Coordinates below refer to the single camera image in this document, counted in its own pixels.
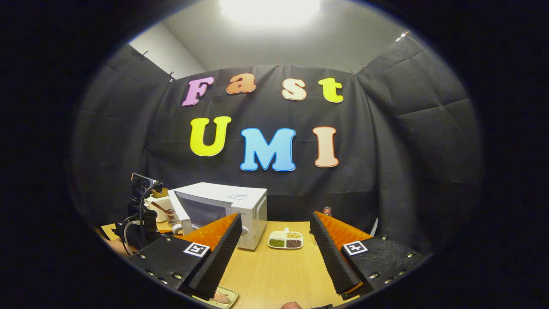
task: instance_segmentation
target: ceiling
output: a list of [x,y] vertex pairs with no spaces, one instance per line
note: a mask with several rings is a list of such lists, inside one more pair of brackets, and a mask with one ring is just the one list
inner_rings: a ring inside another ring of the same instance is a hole
[[219,0],[202,0],[163,24],[206,71],[290,64],[357,72],[406,30],[347,0],[321,0],[312,18],[278,25],[239,22],[222,14]]

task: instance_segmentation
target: blue letter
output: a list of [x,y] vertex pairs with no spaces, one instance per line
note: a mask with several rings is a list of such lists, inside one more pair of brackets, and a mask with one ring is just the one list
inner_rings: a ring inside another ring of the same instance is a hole
[[249,128],[241,132],[246,140],[244,149],[244,163],[240,165],[242,170],[257,170],[255,156],[263,169],[269,168],[273,157],[276,155],[272,168],[280,172],[289,172],[295,169],[292,162],[292,139],[295,131],[292,129],[278,129],[270,144],[263,137],[259,129]]

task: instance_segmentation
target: white wall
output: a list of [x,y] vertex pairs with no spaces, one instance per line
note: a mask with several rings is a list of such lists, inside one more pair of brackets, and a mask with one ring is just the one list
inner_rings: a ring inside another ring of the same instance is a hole
[[142,54],[148,51],[145,57],[168,74],[174,71],[175,79],[206,71],[162,23],[135,37],[130,45]]

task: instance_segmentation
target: ceiling light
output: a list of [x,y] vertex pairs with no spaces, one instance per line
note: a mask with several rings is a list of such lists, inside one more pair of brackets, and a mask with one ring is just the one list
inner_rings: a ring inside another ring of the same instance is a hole
[[220,0],[222,14],[238,21],[258,24],[294,23],[311,17],[320,0]]

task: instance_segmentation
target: yellow letter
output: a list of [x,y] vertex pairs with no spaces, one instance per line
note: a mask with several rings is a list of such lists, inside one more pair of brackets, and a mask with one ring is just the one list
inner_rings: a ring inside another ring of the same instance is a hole
[[220,153],[225,146],[225,135],[227,133],[227,124],[231,122],[231,117],[220,116],[214,118],[214,123],[217,124],[215,130],[215,141],[210,146],[204,145],[204,130],[206,124],[210,120],[208,118],[195,118],[191,121],[191,150],[202,157],[212,157]]
[[335,128],[331,126],[318,126],[312,129],[318,139],[318,159],[315,165],[318,167],[334,167],[339,160],[334,155],[334,134]]
[[342,85],[335,82],[335,78],[326,78],[318,81],[319,85],[322,85],[322,91],[324,98],[333,103],[339,103],[343,101],[343,96],[338,96],[336,88],[341,89]]
[[287,100],[301,101],[307,97],[305,89],[305,83],[300,79],[285,79],[282,82],[282,96]]
[[227,93],[234,95],[239,92],[252,92],[257,87],[254,84],[255,76],[250,73],[238,74],[231,78],[231,84],[227,86]]

